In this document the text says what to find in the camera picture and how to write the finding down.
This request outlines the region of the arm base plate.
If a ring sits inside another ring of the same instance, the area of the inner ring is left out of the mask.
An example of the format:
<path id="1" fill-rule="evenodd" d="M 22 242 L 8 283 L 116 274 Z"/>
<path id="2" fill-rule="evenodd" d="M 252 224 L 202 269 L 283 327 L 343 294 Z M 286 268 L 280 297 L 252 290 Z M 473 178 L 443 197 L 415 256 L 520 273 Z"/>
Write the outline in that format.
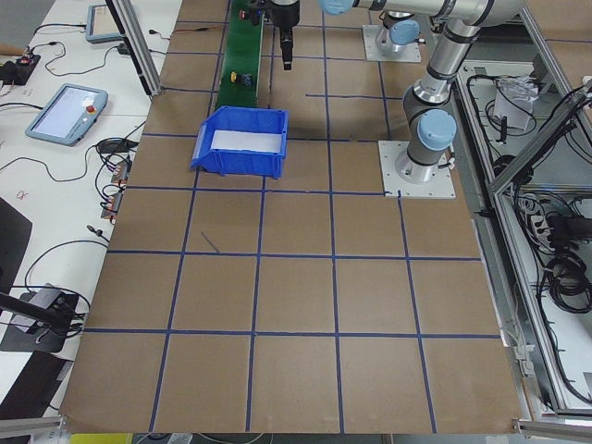
<path id="1" fill-rule="evenodd" d="M 408 156 L 406 141 L 379 141 L 384 195 L 389 198 L 451 200 L 456 192 L 446 155 L 435 165 L 420 166 Z"/>
<path id="2" fill-rule="evenodd" d="M 422 61 L 419 44 L 411 42 L 395 44 L 382 25 L 363 25 L 365 58 L 368 61 L 420 63 Z"/>

